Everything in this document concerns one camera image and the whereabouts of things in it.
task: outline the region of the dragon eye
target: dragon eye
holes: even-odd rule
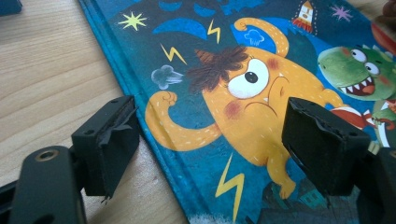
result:
[[[366,67],[367,71],[373,75],[379,74],[379,68],[373,63],[365,63],[364,67]]]
[[[245,74],[233,78],[228,84],[228,91],[236,98],[247,99],[258,95],[268,84],[268,68],[262,61],[252,59]]]
[[[350,51],[350,53],[352,54],[352,57],[358,62],[365,63],[367,61],[366,55],[359,49],[353,49]]]

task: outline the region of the wooden surface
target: wooden surface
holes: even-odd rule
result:
[[[386,2],[351,0],[370,18]],[[122,93],[76,0],[22,0],[0,17],[0,186],[42,147],[71,146],[70,134]],[[185,223],[144,141],[115,196],[84,198],[90,223]]]

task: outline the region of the green dragon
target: green dragon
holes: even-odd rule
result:
[[[376,124],[396,120],[396,63],[390,53],[378,48],[327,49],[318,56],[318,65],[325,78],[343,94],[363,101],[382,101],[388,108],[376,111]]]

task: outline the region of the illustration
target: illustration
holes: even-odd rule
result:
[[[343,94],[363,101],[381,101],[388,108],[374,112],[374,123],[396,120],[396,63],[379,49],[337,47],[320,53],[318,64],[326,79]]]
[[[354,47],[378,46],[356,8],[79,2],[189,222],[357,223],[356,195],[329,206],[281,142],[293,96],[395,146],[395,63],[383,49]]]
[[[344,104],[313,74],[284,58],[289,43],[274,25],[252,18],[234,25],[240,31],[253,25],[266,32],[276,42],[276,54],[251,47],[219,54],[197,50],[202,66],[188,73],[193,78],[191,88],[202,92],[215,123],[199,130],[174,123],[168,109],[177,103],[177,95],[170,91],[159,91],[150,98],[146,123],[162,146],[176,151],[204,147],[223,135],[247,161],[267,166],[271,178],[281,186],[280,197],[286,199],[295,188],[285,170],[290,155],[281,142],[289,97],[334,107]]]

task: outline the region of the black mount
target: black mount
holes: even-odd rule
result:
[[[0,223],[86,223],[81,190],[111,198],[139,144],[134,97],[112,100],[72,134],[73,146],[45,147],[0,188]]]
[[[315,103],[289,98],[282,142],[324,196],[360,189],[359,220],[396,223],[396,149],[375,148],[370,136]]]

